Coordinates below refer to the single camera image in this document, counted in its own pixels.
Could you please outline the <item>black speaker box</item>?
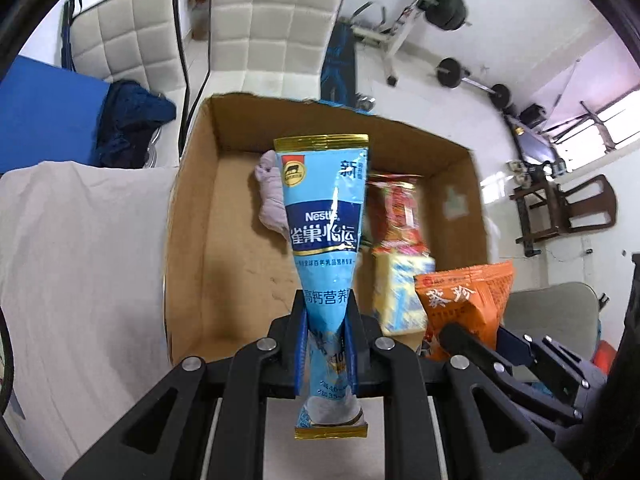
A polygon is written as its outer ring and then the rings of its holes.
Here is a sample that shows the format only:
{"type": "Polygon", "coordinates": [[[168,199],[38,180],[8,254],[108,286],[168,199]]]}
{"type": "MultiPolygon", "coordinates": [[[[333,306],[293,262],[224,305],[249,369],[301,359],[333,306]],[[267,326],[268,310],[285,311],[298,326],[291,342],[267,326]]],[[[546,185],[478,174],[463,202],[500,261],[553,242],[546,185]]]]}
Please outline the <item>black speaker box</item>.
{"type": "Polygon", "coordinates": [[[546,109],[536,103],[530,104],[525,110],[518,115],[518,119],[527,128],[536,128],[547,120],[546,109]]]}

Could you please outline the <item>light blue Nestle pouch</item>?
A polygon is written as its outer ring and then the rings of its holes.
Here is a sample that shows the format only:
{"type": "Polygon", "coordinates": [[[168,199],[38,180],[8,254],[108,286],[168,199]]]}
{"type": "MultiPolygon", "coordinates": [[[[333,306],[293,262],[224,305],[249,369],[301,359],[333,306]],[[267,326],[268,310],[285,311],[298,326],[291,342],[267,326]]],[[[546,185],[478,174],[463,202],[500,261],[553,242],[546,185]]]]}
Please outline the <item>light blue Nestle pouch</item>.
{"type": "Polygon", "coordinates": [[[363,438],[368,424],[348,379],[343,325],[359,254],[369,138],[288,136],[274,147],[310,338],[309,393],[294,434],[363,438]]]}

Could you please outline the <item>grey table cloth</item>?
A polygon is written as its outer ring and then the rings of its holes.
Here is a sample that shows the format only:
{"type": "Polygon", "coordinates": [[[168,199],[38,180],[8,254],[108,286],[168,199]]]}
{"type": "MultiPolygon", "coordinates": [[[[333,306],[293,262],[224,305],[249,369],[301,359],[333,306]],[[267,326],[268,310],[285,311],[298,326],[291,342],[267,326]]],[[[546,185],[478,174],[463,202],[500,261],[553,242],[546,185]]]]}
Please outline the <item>grey table cloth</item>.
{"type": "Polygon", "coordinates": [[[172,168],[43,162],[1,179],[11,429],[58,479],[170,370],[163,270],[172,168]]]}

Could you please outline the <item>purple soft cloth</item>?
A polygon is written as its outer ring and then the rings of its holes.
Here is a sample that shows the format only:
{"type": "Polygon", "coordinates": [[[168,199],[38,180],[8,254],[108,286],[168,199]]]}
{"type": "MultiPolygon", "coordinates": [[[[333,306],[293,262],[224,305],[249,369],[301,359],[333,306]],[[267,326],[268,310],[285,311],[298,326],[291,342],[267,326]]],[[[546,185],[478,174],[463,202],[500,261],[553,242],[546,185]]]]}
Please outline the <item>purple soft cloth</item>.
{"type": "Polygon", "coordinates": [[[254,176],[259,186],[260,204],[258,219],[270,231],[290,239],[288,234],[288,218],[283,199],[282,177],[277,153],[273,150],[265,152],[254,169],[254,176]]]}

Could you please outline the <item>white barbell rack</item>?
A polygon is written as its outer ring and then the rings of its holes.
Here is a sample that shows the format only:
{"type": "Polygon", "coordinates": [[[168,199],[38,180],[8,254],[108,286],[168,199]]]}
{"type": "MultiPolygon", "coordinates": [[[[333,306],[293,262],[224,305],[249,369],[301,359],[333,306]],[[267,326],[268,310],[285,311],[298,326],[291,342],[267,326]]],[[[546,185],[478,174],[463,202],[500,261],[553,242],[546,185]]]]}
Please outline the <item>white barbell rack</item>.
{"type": "Polygon", "coordinates": [[[436,0],[411,0],[389,28],[385,27],[386,9],[382,4],[380,4],[382,21],[378,26],[371,27],[356,23],[356,17],[363,14],[370,6],[373,6],[373,1],[360,6],[349,19],[348,22],[355,37],[366,44],[373,44],[381,51],[384,76],[386,84],[390,87],[395,87],[398,83],[398,76],[394,67],[395,56],[423,13],[421,6],[425,8],[426,6],[434,6],[436,3],[436,0]]]}

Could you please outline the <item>white quilted chair right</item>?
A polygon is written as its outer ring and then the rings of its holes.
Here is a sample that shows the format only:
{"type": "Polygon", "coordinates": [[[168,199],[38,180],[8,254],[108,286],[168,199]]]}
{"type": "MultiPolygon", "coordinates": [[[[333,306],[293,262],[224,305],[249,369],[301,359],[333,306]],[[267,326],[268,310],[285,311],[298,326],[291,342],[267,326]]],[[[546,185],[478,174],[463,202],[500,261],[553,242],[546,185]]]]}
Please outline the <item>white quilted chair right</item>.
{"type": "Polygon", "coordinates": [[[210,0],[203,98],[318,100],[343,0],[210,0]]]}

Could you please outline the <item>white quilted chair left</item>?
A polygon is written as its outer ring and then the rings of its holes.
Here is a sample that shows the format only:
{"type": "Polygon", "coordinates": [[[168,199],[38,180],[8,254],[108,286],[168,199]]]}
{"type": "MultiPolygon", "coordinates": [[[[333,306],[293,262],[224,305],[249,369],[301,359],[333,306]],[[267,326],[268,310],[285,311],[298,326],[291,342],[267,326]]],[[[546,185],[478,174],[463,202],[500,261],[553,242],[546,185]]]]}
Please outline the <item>white quilted chair left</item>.
{"type": "Polygon", "coordinates": [[[103,0],[72,19],[70,53],[81,75],[134,80],[175,104],[176,119],[155,142],[155,163],[177,166],[190,99],[178,0],[103,0]]]}

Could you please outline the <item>yellow blue tissue pack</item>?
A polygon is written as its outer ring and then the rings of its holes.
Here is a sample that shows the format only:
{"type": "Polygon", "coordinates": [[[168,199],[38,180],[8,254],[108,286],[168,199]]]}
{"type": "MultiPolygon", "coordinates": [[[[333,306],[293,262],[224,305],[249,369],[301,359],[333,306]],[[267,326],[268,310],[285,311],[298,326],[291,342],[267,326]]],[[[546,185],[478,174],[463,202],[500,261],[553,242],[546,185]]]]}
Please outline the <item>yellow blue tissue pack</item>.
{"type": "Polygon", "coordinates": [[[435,271],[429,254],[374,256],[373,315],[385,335],[423,334],[426,314],[414,289],[417,275],[435,271]]]}

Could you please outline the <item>red snack bag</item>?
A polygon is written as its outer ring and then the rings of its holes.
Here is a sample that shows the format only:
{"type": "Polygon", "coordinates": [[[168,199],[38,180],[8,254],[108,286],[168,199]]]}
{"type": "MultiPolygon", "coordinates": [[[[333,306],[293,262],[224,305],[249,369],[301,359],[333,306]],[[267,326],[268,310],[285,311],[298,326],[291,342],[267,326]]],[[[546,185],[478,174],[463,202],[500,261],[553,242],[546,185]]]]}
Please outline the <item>red snack bag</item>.
{"type": "Polygon", "coordinates": [[[367,213],[375,255],[428,255],[416,198],[419,179],[417,174],[369,174],[367,213]]]}

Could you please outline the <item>blue foam mat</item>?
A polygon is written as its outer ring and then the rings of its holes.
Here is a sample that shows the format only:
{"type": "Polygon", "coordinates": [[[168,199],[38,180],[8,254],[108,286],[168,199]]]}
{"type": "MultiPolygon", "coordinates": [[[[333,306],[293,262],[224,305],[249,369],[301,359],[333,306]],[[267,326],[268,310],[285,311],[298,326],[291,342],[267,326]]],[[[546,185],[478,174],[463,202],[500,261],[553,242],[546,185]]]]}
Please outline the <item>blue foam mat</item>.
{"type": "Polygon", "coordinates": [[[110,85],[18,56],[1,81],[0,170],[40,162],[89,165],[110,85]]]}

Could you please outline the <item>orange snack bag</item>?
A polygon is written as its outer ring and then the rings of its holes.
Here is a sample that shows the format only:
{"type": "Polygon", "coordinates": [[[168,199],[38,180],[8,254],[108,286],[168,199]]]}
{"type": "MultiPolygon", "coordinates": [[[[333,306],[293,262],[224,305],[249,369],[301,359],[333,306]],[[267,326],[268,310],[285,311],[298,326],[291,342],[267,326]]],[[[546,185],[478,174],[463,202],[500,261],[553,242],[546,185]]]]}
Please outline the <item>orange snack bag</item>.
{"type": "Polygon", "coordinates": [[[514,275],[511,261],[416,275],[414,290],[427,318],[424,335],[427,359],[448,358],[440,334],[452,323],[461,325],[495,350],[514,275]]]}

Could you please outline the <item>chrome dumbbell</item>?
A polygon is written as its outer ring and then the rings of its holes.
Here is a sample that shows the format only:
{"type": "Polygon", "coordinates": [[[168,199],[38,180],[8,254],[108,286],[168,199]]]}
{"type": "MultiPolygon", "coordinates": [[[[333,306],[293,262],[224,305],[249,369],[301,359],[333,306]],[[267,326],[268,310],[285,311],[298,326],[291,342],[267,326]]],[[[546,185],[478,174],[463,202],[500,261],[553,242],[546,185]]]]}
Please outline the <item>chrome dumbbell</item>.
{"type": "Polygon", "coordinates": [[[375,108],[375,104],[376,99],[373,96],[366,96],[361,93],[356,95],[356,109],[361,110],[363,113],[370,113],[375,108]]]}

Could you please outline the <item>barbell on floor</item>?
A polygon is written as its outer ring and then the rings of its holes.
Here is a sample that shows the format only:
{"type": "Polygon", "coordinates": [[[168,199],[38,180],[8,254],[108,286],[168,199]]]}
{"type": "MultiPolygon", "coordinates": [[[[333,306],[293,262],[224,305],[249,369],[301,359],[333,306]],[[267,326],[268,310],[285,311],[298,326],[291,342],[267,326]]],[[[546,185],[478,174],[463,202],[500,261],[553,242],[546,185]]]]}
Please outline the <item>barbell on floor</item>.
{"type": "Polygon", "coordinates": [[[435,68],[438,82],[445,88],[454,89],[462,84],[482,90],[497,110],[506,110],[512,104],[510,89],[504,84],[486,86],[471,77],[471,73],[455,58],[443,58],[435,68]]]}

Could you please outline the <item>black blue weight bench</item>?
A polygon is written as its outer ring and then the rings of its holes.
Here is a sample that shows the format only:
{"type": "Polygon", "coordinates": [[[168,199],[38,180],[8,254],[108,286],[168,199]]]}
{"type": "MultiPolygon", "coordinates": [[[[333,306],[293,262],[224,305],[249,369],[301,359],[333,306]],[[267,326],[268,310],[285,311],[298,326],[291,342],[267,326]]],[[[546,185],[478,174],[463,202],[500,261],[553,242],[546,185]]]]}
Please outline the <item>black blue weight bench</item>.
{"type": "Polygon", "coordinates": [[[352,28],[344,22],[334,26],[321,70],[322,101],[356,106],[356,41],[352,28]]]}

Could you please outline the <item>cardboard box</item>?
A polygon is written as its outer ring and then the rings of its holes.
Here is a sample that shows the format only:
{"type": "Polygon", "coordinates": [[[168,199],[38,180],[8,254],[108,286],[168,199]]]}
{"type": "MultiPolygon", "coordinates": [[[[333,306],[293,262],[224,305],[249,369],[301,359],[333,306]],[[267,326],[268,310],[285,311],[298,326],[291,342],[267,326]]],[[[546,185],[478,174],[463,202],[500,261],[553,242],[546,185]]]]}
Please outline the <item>cardboard box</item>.
{"type": "Polygon", "coordinates": [[[265,336],[299,286],[290,246],[259,221],[260,156],[282,136],[364,133],[370,166],[419,177],[420,228],[440,270],[484,264],[487,234],[472,153],[429,132],[319,102],[212,96],[194,118],[168,219],[169,356],[216,361],[265,336]]]}

